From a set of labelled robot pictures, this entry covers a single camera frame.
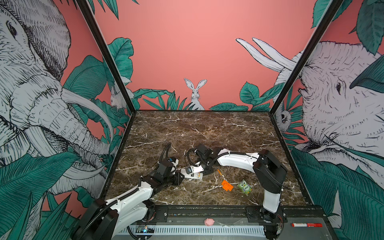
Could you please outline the white red remote control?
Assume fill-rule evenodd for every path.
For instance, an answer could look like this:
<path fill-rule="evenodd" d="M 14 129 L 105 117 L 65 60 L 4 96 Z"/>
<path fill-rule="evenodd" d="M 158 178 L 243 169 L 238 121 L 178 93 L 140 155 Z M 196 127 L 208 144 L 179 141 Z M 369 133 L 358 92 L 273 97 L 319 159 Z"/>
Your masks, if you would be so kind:
<path fill-rule="evenodd" d="M 188 174 L 185 169 L 181 169 L 181 174 L 184 176 L 185 179 L 189 179 L 189 180 L 202 180 L 203 179 L 202 173 L 190 173 L 190 174 Z"/>

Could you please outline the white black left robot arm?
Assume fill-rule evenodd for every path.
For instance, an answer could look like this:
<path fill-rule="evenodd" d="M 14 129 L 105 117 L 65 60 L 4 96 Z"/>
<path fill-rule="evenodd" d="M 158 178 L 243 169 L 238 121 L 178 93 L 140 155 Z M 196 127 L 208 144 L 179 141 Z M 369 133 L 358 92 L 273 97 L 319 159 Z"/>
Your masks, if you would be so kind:
<path fill-rule="evenodd" d="M 150 198 L 168 186 L 180 185 L 184 179 L 177 170 L 179 160 L 167 158 L 155 170 L 142 177 L 131 190 L 109 199 L 91 203 L 71 238 L 73 240 L 111 240 L 117 233 L 134 222 L 151 219 L 148 212 L 155 210 Z"/>

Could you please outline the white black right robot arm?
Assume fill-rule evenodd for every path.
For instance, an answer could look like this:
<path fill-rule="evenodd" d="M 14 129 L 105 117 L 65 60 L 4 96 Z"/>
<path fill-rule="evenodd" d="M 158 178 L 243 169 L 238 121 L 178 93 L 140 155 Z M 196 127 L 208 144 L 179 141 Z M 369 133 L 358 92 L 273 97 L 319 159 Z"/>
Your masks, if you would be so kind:
<path fill-rule="evenodd" d="M 234 167 L 255 173 L 264 188 L 263 211 L 277 213 L 287 168 L 268 150 L 259 153 L 240 153 L 224 148 L 213 150 L 199 145 L 194 153 L 200 159 L 199 167 L 207 174 L 213 166 Z"/>

